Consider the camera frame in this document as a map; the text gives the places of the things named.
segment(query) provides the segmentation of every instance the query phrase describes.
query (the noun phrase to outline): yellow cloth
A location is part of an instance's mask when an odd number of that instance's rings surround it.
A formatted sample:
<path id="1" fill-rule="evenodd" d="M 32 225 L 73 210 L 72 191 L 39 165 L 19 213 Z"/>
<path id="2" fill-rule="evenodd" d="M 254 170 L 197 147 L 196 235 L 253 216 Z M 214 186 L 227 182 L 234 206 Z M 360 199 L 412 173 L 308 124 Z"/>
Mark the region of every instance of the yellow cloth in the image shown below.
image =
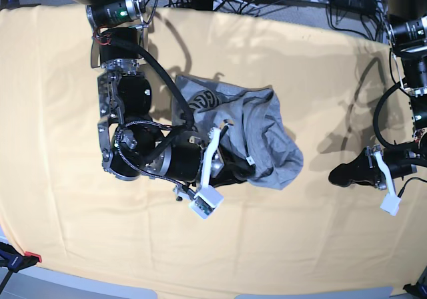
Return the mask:
<path id="1" fill-rule="evenodd" d="M 101 168 L 97 76 L 81 5 L 0 12 L 0 224 L 42 267 L 159 298 L 304 294 L 415 282 L 427 263 L 427 194 L 411 182 L 392 217 L 385 192 L 337 188 L 328 174 L 375 141 L 372 114 L 390 86 L 388 47 L 288 23 L 159 9 L 149 50 L 177 73 L 242 87 L 271 85 L 304 154 L 283 191 L 220 188 L 208 220 L 173 186 L 123 182 Z M 169 94 L 145 67 L 156 118 Z M 389 140 L 411 135 L 407 99 L 384 108 Z M 402 186 L 396 180 L 396 187 Z"/>

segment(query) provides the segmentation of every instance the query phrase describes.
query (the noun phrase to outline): red clamp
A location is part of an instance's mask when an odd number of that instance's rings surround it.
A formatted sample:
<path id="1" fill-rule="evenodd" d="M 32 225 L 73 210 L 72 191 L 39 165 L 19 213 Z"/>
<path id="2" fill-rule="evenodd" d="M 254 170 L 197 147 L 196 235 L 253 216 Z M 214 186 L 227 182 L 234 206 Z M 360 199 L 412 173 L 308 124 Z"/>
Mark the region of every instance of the red clamp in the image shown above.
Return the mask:
<path id="1" fill-rule="evenodd" d="M 36 257 L 39 259 L 39 262 L 41 263 L 41 256 L 39 254 L 34 254 L 33 252 L 26 251 L 25 256 L 26 257 Z"/>

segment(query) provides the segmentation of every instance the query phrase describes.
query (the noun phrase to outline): floor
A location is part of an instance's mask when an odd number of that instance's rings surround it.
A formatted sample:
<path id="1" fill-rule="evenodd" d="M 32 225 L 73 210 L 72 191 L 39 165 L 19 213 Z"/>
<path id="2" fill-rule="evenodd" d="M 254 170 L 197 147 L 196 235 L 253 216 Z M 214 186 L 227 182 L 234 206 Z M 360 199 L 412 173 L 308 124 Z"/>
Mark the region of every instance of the floor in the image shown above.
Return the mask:
<path id="1" fill-rule="evenodd" d="M 40 3 L 42 5 L 64 5 L 70 4 L 72 2 L 72 0 L 21 0 L 21 4 Z M 164 6 L 166 2 L 166 0 L 159 0 L 159 6 Z M 263 9 L 261 14 L 266 19 L 308 25 L 310 27 L 319 27 L 322 29 L 330 29 L 328 27 L 325 7 L 323 5 L 308 6 L 303 5 L 302 3 L 297 3 L 297 5 L 294 4 L 290 7 L 287 5 L 271 5 Z M 360 23 L 359 16 L 353 15 L 352 13 L 347 13 L 344 18 L 340 18 L 338 27 L 342 29 L 353 29 L 364 32 L 364 28 Z M 357 35 L 351 32 L 343 33 L 357 37 Z"/>

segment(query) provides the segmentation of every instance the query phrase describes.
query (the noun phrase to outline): printed logo on shirt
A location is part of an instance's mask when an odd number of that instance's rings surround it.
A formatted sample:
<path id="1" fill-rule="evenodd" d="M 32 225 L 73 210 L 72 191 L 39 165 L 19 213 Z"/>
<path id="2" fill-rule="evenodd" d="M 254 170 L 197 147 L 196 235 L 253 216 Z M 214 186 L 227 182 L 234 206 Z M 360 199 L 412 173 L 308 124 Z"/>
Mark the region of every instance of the printed logo on shirt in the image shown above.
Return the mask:
<path id="1" fill-rule="evenodd" d="M 220 104 L 220 99 L 210 90 L 199 92 L 193 97 L 188 105 L 194 112 L 199 109 L 212 109 Z"/>

